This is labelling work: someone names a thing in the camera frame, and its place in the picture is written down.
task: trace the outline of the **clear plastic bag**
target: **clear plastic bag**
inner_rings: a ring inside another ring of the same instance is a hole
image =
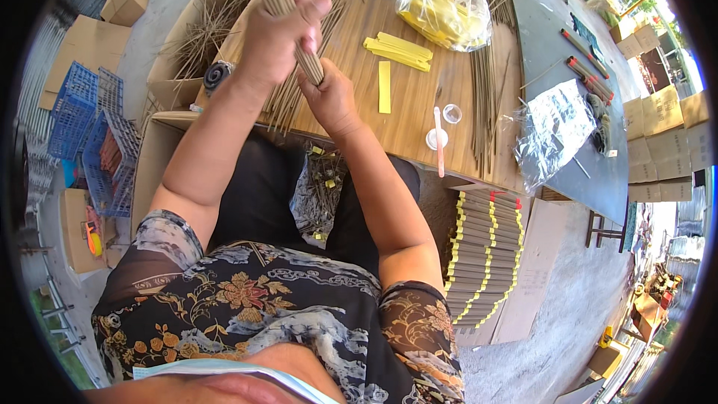
[[[397,0],[396,12],[426,39],[449,50],[471,52],[490,43],[486,0]]]
[[[528,194],[569,163],[596,129],[576,79],[539,94],[517,111],[521,137],[513,149]]]

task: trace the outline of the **blue surgical mask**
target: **blue surgical mask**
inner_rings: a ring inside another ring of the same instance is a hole
[[[302,398],[314,404],[338,404],[316,388],[297,379],[291,374],[261,365],[247,364],[234,360],[224,359],[184,359],[168,364],[157,365],[156,367],[133,367],[132,375],[135,380],[145,377],[157,376],[160,374],[198,374],[207,376],[209,374],[244,373],[262,374],[276,380],[288,390],[297,393]]]

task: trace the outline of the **gray table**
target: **gray table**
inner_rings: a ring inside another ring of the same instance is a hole
[[[559,83],[577,78],[576,73],[565,63],[569,56],[575,56],[583,65],[594,69],[580,50],[559,34],[559,31],[565,28],[584,43],[584,47],[588,47],[588,42],[573,32],[573,25],[557,17],[536,0],[513,0],[513,4],[516,8],[521,54],[524,58],[525,81],[531,81],[559,59],[563,60],[526,87],[526,101]],[[622,123],[623,101],[614,72],[609,67],[607,70],[610,78],[606,81],[615,94],[609,107],[612,134],[610,148],[618,150],[618,156],[604,157],[597,153],[588,140],[576,154],[576,158],[591,178],[588,179],[581,168],[571,161],[550,178],[546,186],[571,200],[585,204],[608,220],[623,224],[628,195],[628,150]],[[588,92],[580,81],[579,91],[582,94]]]

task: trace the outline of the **sheer sleeve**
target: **sheer sleeve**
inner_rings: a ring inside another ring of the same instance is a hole
[[[426,402],[461,403],[464,383],[444,296],[417,281],[391,285],[379,305],[381,329]]]
[[[94,313],[106,315],[154,295],[201,257],[200,241],[183,218],[171,211],[150,212],[108,276]]]

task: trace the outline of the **black floral blouse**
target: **black floral blouse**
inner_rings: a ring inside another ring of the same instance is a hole
[[[110,274],[92,324],[114,382],[133,367],[241,360],[282,342],[317,355],[349,403],[464,400],[451,318],[416,281],[383,293],[357,265],[239,241],[203,256],[190,226],[152,211]]]

